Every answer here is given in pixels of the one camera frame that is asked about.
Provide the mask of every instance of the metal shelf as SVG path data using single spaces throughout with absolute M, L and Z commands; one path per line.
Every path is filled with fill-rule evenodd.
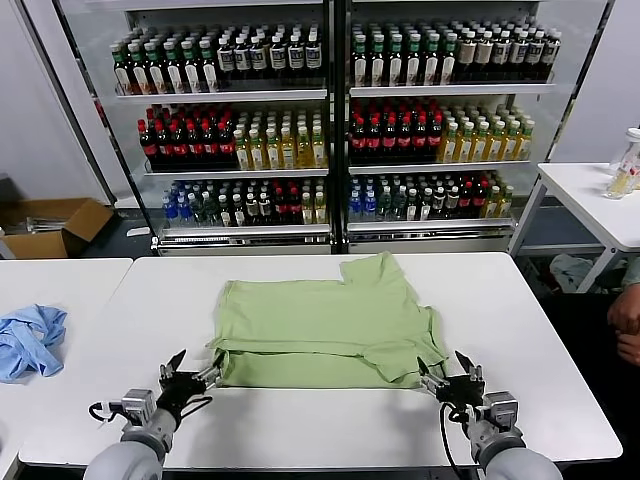
M 225 170 L 202 172 L 145 173 L 145 178 L 156 180 L 230 180 L 243 178 L 326 177 L 328 168 L 301 168 L 298 170 Z
M 427 85 L 415 87 L 351 87 L 353 98 L 433 97 L 444 95 L 513 95 L 519 93 L 571 93 L 573 85 L 504 83 L 492 85 Z
M 461 172 L 468 170 L 495 170 L 504 167 L 530 165 L 528 161 L 474 162 L 474 163 L 427 163 L 422 165 L 375 165 L 349 167 L 351 175 L 384 175 L 387 173 Z
M 160 10 L 167 8 L 263 7 L 271 5 L 320 5 L 322 0 L 85 0 L 93 11 Z
M 468 218 L 427 220 L 424 222 L 357 222 L 348 223 L 348 233 L 429 232 L 444 230 L 489 230 L 515 228 L 513 218 Z
M 288 100 L 324 100 L 326 88 L 302 90 L 253 90 L 247 92 L 171 93 L 166 95 L 118 95 L 119 102 L 132 105 L 170 103 L 281 102 Z

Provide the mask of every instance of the drink label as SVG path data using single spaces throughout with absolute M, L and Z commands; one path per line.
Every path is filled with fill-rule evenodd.
M 429 218 L 429 212 L 431 211 L 431 205 L 423 205 L 420 209 L 420 221 L 424 222 Z
M 189 79 L 189 86 L 192 93 L 200 93 L 200 79 L 198 79 L 198 70 L 193 65 L 187 65 L 184 67 Z
M 367 138 L 367 147 L 377 149 L 380 147 L 380 138 Z
M 251 149 L 251 157 L 253 157 L 253 165 L 256 170 L 262 170 L 264 165 L 262 161 L 262 150 L 259 148 Z
M 322 164 L 324 163 L 324 145 L 313 146 L 313 159 L 316 168 L 322 168 Z
M 225 227 L 230 227 L 231 226 L 231 215 L 229 215 L 229 212 L 220 212 L 220 216 L 222 217 L 222 224 Z
M 508 140 L 507 141 L 507 146 L 504 149 L 504 155 L 502 156 L 503 160 L 513 160 L 513 151 L 516 148 L 516 141 L 515 140 Z
M 453 162 L 453 151 L 456 149 L 456 142 L 449 142 L 444 147 L 444 154 L 442 156 L 442 160 L 444 163 Z
M 118 79 L 118 83 L 122 87 L 122 90 L 125 95 L 133 94 L 133 87 L 131 86 L 131 82 L 129 81 L 129 75 L 127 75 L 127 71 L 124 68 L 116 68 L 115 69 L 116 78 Z
M 167 70 L 169 71 L 173 91 L 176 93 L 184 93 L 184 85 L 182 84 L 182 78 L 180 77 L 180 70 L 178 67 L 171 65 Z
M 164 83 L 164 77 L 162 76 L 162 70 L 160 67 L 151 67 L 149 69 L 153 84 L 156 86 L 156 91 L 159 94 L 167 93 L 167 85 Z
M 251 69 L 251 58 L 247 48 L 237 48 L 234 50 L 236 59 L 236 68 L 241 72 Z
M 138 86 L 140 87 L 140 91 L 143 95 L 151 94 L 151 84 L 147 79 L 147 72 L 144 71 L 142 67 L 135 67 L 133 69 L 133 74 L 136 76 L 136 80 L 138 81 Z
M 397 87 L 400 85 L 400 70 L 402 69 L 402 60 L 399 58 L 391 59 L 389 67 L 389 86 Z
M 428 58 L 424 68 L 424 85 L 433 85 L 436 78 L 436 69 L 438 68 L 437 58 Z
M 155 145 L 147 145 L 146 147 L 142 147 L 142 150 L 147 156 L 155 155 L 156 153 L 158 153 L 158 148 Z
M 289 66 L 294 70 L 304 68 L 304 49 L 289 47 Z
M 427 137 L 413 137 L 411 143 L 414 147 L 422 148 L 427 143 Z
M 449 85 L 451 83 L 451 74 L 453 73 L 453 64 L 456 63 L 453 57 L 447 57 L 442 62 L 442 76 L 440 77 L 440 85 Z
M 264 47 L 251 49 L 251 65 L 254 70 L 265 70 L 267 68 Z
M 381 58 L 376 58 L 373 61 L 373 65 L 371 66 L 371 86 L 372 87 L 382 86 L 383 69 L 384 69 L 384 60 L 382 60 Z
M 267 155 L 269 155 L 269 166 L 271 170 L 275 170 L 278 168 L 278 164 L 280 163 L 278 149 L 276 147 L 269 147 L 267 150 Z
M 384 148 L 393 148 L 396 146 L 396 137 L 382 137 L 382 146 Z
M 315 69 L 322 66 L 322 49 L 320 47 L 307 47 L 307 68 Z
M 416 219 L 416 206 L 409 205 L 409 207 L 407 207 L 407 220 L 411 222 L 415 219 Z
M 491 60 L 493 43 L 479 43 L 476 47 L 476 57 L 474 61 L 481 65 L 486 65 Z
M 495 162 L 498 160 L 498 154 L 500 153 L 500 147 L 502 146 L 502 141 L 500 140 L 492 140 L 491 147 L 489 147 L 489 160 Z
M 520 152 L 518 152 L 518 160 L 527 160 L 531 154 L 531 140 L 522 140 L 520 143 Z
M 407 62 L 407 86 L 416 84 L 419 63 L 417 58 L 410 58 Z
M 487 209 L 484 212 L 484 218 L 493 218 L 493 215 L 496 213 L 496 207 L 498 204 L 496 202 L 487 203 Z
M 316 223 L 327 223 L 326 209 L 316 208 Z
M 484 147 L 486 145 L 486 141 L 478 140 L 476 141 L 475 146 L 473 147 L 473 153 L 471 154 L 472 162 L 481 162 L 482 154 L 484 153 Z
M 241 210 L 236 210 L 236 223 L 239 227 L 244 225 L 244 213 Z
M 204 70 L 204 76 L 207 79 L 207 85 L 210 92 L 218 90 L 218 77 L 216 76 L 216 69 L 213 65 L 207 64 L 202 67 Z
M 359 58 L 354 65 L 354 74 L 356 80 L 356 87 L 364 87 L 364 74 L 367 69 L 366 60 Z
M 235 60 L 233 52 L 229 50 L 218 50 L 218 64 L 223 72 L 233 72 L 235 69 Z
M 272 48 L 269 54 L 271 56 L 271 68 L 282 70 L 287 67 L 287 52 L 284 48 Z
M 282 159 L 284 162 L 284 169 L 293 170 L 293 149 L 292 148 L 282 149 Z
M 228 153 L 228 152 L 225 152 L 222 147 L 223 145 L 220 145 L 220 149 L 224 153 Z M 240 170 L 249 170 L 249 157 L 247 156 L 247 151 L 236 150 L 236 156 L 238 157 L 238 164 L 240 165 Z

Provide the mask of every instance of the blue cloth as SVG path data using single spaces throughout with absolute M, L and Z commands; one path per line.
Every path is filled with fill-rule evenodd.
M 67 312 L 31 305 L 0 317 L 0 382 L 15 381 L 31 367 L 48 377 L 62 369 L 47 347 L 62 343 Z

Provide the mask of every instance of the table leg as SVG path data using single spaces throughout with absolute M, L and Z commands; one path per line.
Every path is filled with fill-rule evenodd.
M 520 221 L 518 222 L 516 231 L 513 232 L 513 236 L 511 237 L 509 245 L 507 246 L 507 253 L 513 258 L 516 258 L 516 256 L 518 255 L 518 251 L 522 246 L 524 237 L 527 235 L 529 227 L 531 227 L 531 222 L 533 222 L 533 217 L 535 216 L 535 213 L 542 203 L 542 199 L 544 198 L 546 193 L 547 187 L 544 186 L 544 184 L 542 183 L 542 178 L 540 178 L 540 175 L 538 175 L 538 179 L 533 186 L 533 191 L 531 192 L 529 201 L 524 207 L 524 212 L 522 213 L 522 217 L 520 217 Z
M 576 293 L 587 293 L 593 286 L 593 282 L 598 278 L 598 275 L 615 267 L 621 256 L 622 252 L 617 248 L 605 247 L 604 252 L 602 252 L 600 257 L 598 257 L 596 263 L 593 264 L 593 267 L 591 267 L 587 276 L 584 277 L 584 280 L 578 287 L 578 290 L 576 290 Z

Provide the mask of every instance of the white table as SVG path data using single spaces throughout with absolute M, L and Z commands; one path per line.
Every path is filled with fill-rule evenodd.
M 338 279 L 356 256 L 137 260 L 67 362 L 59 392 L 20 450 L 28 464 L 87 465 L 121 435 L 87 407 L 129 388 L 158 393 L 158 366 L 187 348 L 184 369 L 211 361 L 214 308 L 229 279 Z M 610 459 L 620 443 L 512 259 L 502 253 L 397 255 L 444 339 L 484 366 L 488 391 L 520 401 L 528 445 L 554 461 Z M 374 469 L 448 465 L 438 402 L 406 390 L 229 388 L 186 419 L 167 469 Z M 471 464 L 458 425 L 455 460 Z
M 67 363 L 72 347 L 116 290 L 131 259 L 0 261 L 0 315 L 33 303 L 68 312 L 64 342 L 55 354 Z M 31 372 L 19 384 L 0 383 L 0 479 L 17 469 L 18 449 L 33 426 L 34 410 L 56 415 L 53 386 L 66 369 L 44 378 Z
M 640 193 L 620 199 L 604 196 L 611 181 L 606 163 L 541 163 L 538 178 L 522 219 L 509 244 L 515 257 L 531 226 L 533 214 L 549 191 L 605 247 L 593 268 L 578 287 L 589 291 L 602 272 L 613 268 L 625 254 L 640 252 Z

